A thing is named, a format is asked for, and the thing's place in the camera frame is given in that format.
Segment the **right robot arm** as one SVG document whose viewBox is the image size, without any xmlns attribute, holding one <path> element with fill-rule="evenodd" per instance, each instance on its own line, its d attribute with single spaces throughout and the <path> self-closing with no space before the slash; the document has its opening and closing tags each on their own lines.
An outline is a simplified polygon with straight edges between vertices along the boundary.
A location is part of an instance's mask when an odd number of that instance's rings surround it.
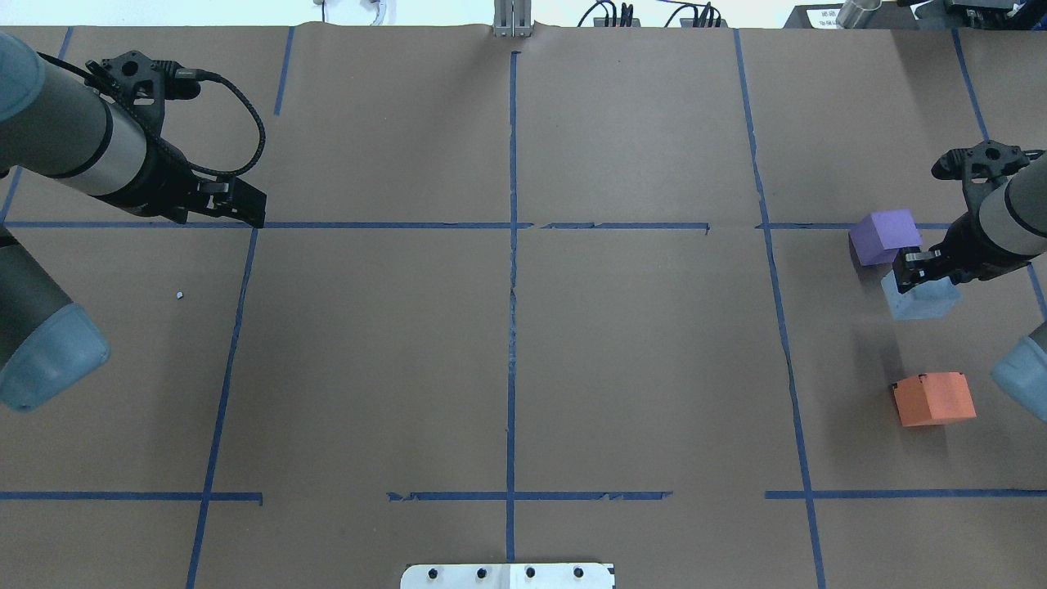
<svg viewBox="0 0 1047 589">
<path fill-rule="evenodd" d="M 1045 151 L 981 142 L 953 149 L 932 165 L 960 182 L 966 212 L 928 250 L 906 246 L 882 280 L 887 298 L 909 301 L 926 284 L 987 282 L 1025 271 L 1046 250 Z"/>
</svg>

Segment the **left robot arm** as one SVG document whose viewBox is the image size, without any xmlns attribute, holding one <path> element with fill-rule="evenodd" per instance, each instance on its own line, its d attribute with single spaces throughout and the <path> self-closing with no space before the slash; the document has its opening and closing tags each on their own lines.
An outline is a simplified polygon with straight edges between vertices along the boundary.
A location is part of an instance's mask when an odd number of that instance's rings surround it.
<svg viewBox="0 0 1047 589">
<path fill-rule="evenodd" d="M 130 216 L 184 225 L 191 214 L 260 228 L 267 197 L 244 179 L 267 142 L 264 119 L 231 81 L 128 50 L 74 66 L 2 33 L 4 178 L 30 173 Z M 224 87 L 257 127 L 246 164 L 194 163 L 162 135 L 168 103 Z M 2 229 L 2 403 L 34 411 L 110 358 L 108 339 L 12 234 Z"/>
</svg>

